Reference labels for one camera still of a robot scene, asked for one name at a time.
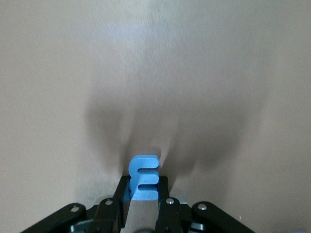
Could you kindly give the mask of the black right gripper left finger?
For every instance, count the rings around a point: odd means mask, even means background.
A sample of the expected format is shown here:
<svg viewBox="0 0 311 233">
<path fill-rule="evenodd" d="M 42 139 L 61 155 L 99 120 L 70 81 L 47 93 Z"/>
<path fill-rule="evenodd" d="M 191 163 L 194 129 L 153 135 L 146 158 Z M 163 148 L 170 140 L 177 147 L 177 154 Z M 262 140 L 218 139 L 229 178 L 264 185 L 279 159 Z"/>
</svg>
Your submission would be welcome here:
<svg viewBox="0 0 311 233">
<path fill-rule="evenodd" d="M 68 204 L 21 233 L 120 233 L 130 204 L 129 176 L 122 176 L 112 196 L 99 198 L 87 209 Z"/>
</svg>

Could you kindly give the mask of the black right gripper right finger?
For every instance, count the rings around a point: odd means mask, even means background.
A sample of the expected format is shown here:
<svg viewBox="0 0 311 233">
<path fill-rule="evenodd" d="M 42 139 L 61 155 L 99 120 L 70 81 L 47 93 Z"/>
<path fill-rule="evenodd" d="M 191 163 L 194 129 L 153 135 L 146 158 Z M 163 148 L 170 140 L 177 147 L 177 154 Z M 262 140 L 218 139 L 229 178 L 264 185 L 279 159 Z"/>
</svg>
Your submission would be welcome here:
<svg viewBox="0 0 311 233">
<path fill-rule="evenodd" d="M 211 202 L 189 206 L 171 196 L 167 177 L 159 178 L 158 201 L 155 233 L 255 233 Z"/>
</svg>

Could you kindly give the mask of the blue small letter m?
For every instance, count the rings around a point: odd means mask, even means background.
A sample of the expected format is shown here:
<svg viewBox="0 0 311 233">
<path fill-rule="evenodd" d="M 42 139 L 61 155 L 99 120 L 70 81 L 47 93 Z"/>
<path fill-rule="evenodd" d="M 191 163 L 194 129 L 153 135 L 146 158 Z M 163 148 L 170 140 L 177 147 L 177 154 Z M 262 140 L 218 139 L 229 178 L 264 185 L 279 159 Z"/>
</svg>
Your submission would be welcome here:
<svg viewBox="0 0 311 233">
<path fill-rule="evenodd" d="M 154 201 L 158 199 L 159 158 L 157 155 L 136 155 L 128 167 L 131 199 Z"/>
</svg>

